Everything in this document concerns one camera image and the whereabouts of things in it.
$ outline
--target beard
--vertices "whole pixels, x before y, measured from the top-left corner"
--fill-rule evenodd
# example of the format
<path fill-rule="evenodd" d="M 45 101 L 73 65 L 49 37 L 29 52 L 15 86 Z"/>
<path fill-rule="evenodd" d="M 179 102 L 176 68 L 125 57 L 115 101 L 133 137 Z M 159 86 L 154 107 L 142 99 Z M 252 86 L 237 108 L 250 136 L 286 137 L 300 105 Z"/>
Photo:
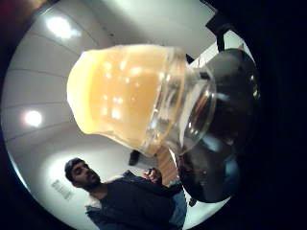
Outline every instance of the beard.
<path fill-rule="evenodd" d="M 100 177 L 95 172 L 90 172 L 87 175 L 86 179 L 87 179 L 87 185 L 85 186 L 85 188 L 87 190 L 94 189 L 101 184 Z"/>

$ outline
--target dark jacket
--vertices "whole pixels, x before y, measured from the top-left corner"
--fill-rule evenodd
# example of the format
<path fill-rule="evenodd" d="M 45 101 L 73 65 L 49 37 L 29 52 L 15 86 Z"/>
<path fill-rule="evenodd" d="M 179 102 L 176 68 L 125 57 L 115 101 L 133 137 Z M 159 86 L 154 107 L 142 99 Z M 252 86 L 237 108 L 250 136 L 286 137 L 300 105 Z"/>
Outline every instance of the dark jacket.
<path fill-rule="evenodd" d="M 146 179 L 134 175 L 130 171 L 126 171 L 123 177 L 117 179 L 122 183 L 133 183 L 135 186 L 143 190 L 150 191 L 159 196 L 172 197 L 182 190 L 180 185 L 172 186 L 170 188 L 165 186 L 155 185 Z M 103 207 L 96 208 L 86 206 L 86 214 L 101 230 L 175 230 L 178 229 L 171 224 L 161 224 L 159 222 L 147 221 L 141 217 L 130 216 L 121 211 L 112 208 L 110 205 L 104 203 Z"/>

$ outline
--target dark shirt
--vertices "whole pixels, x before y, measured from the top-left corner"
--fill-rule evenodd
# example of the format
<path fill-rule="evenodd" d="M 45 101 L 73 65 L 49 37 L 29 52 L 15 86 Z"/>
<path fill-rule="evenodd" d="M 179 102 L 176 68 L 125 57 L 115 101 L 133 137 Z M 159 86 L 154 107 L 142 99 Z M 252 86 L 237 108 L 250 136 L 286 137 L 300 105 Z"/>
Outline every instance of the dark shirt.
<path fill-rule="evenodd" d="M 171 198 L 156 195 L 133 183 L 114 181 L 107 184 L 107 196 L 101 200 L 102 205 L 111 204 L 124 214 L 140 216 L 152 221 L 168 222 L 175 203 Z"/>
<path fill-rule="evenodd" d="M 124 177 L 107 184 L 102 209 L 87 206 L 87 215 L 101 230 L 169 230 L 174 212 L 173 195 L 181 186 L 168 188 L 127 171 Z"/>

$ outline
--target white ceiling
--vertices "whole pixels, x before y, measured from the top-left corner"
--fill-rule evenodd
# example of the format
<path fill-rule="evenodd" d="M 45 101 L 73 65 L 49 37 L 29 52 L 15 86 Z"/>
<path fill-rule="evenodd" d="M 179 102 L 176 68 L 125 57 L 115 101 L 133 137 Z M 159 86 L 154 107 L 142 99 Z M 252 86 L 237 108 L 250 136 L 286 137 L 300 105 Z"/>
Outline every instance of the white ceiling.
<path fill-rule="evenodd" d="M 154 43 L 179 46 L 197 58 L 214 41 L 205 28 L 214 12 L 199 0 L 91 0 L 101 25 L 116 44 Z"/>

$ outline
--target wall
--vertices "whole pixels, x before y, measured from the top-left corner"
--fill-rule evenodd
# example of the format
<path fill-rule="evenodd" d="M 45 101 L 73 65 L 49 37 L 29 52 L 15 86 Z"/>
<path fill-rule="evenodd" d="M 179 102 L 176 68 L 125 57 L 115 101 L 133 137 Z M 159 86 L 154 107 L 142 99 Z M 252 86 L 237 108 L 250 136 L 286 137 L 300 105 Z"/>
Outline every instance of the wall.
<path fill-rule="evenodd" d="M 142 167 L 128 166 L 130 149 L 100 135 L 84 135 L 77 127 L 72 127 L 17 159 L 16 164 L 32 195 L 46 210 L 76 229 L 95 229 L 84 214 L 83 205 L 88 194 L 74 188 L 64 177 L 64 164 L 72 157 L 84 159 L 102 181 L 125 170 L 140 174 Z M 62 193 L 52 187 L 56 181 L 64 190 Z M 64 196 L 69 192 L 72 194 L 65 199 Z"/>

